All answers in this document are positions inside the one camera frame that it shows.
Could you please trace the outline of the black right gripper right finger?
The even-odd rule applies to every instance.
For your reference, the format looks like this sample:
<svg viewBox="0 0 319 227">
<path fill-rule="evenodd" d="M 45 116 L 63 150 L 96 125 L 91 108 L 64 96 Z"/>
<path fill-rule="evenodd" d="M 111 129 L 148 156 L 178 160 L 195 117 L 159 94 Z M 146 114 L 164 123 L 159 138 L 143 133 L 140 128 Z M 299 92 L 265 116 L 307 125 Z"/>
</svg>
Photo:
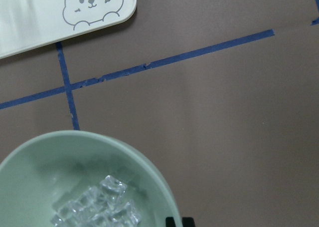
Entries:
<svg viewBox="0 0 319 227">
<path fill-rule="evenodd" d="M 192 217 L 182 217 L 183 227 L 195 227 L 195 221 Z"/>
</svg>

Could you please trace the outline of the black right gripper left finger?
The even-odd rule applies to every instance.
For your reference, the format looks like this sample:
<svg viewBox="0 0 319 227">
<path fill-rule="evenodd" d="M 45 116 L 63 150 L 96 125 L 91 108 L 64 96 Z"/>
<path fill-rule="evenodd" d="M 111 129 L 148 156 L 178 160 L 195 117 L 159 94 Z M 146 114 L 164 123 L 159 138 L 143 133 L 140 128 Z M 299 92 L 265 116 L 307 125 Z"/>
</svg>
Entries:
<svg viewBox="0 0 319 227">
<path fill-rule="evenodd" d="M 166 227 L 176 227 L 175 221 L 173 217 L 167 217 L 165 219 L 165 226 Z"/>
</svg>

